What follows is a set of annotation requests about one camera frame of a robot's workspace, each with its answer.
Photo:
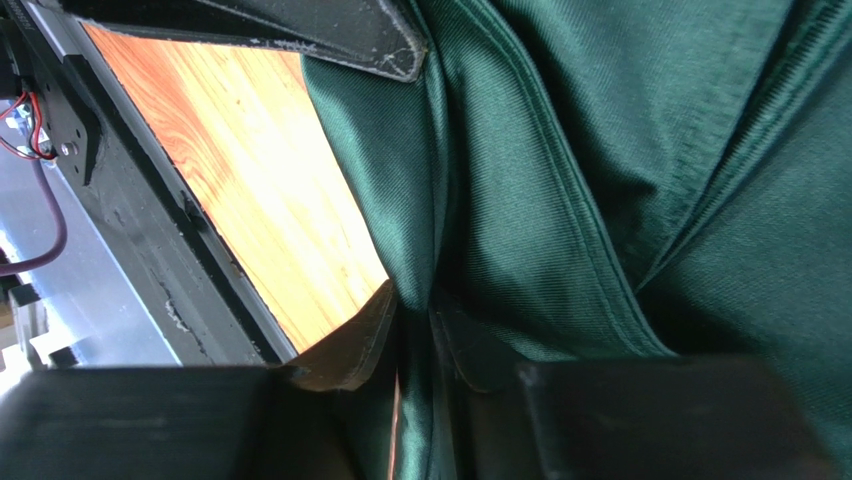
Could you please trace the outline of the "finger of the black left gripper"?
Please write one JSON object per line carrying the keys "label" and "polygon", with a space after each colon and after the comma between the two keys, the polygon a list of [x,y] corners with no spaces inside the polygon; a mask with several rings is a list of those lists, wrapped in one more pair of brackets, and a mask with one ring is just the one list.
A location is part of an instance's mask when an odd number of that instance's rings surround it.
{"label": "finger of the black left gripper", "polygon": [[281,50],[410,83],[426,41],[399,1],[59,1],[57,11],[130,36]]}

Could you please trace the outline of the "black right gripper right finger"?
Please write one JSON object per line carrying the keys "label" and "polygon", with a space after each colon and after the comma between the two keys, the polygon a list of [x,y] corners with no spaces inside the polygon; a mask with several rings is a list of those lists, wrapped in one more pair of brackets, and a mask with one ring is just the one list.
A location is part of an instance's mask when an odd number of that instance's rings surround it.
{"label": "black right gripper right finger", "polygon": [[434,305],[430,326],[440,477],[523,478],[533,460],[515,374],[520,355],[455,305]]}

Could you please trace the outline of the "dark green cloth napkin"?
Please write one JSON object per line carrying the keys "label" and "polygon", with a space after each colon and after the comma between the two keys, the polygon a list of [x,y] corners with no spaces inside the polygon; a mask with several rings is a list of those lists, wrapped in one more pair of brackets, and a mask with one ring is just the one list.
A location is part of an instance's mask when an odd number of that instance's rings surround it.
{"label": "dark green cloth napkin", "polygon": [[851,5],[412,1],[419,79],[303,61],[403,308],[395,473],[435,479],[427,304],[529,359],[771,364],[851,475]]}

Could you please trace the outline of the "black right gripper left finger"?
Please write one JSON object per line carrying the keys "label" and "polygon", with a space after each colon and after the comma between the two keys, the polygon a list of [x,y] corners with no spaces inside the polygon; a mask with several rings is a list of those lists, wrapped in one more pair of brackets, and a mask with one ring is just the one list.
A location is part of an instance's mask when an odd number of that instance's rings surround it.
{"label": "black right gripper left finger", "polygon": [[280,367],[288,382],[281,456],[291,478],[391,478],[397,301],[385,281],[350,320]]}

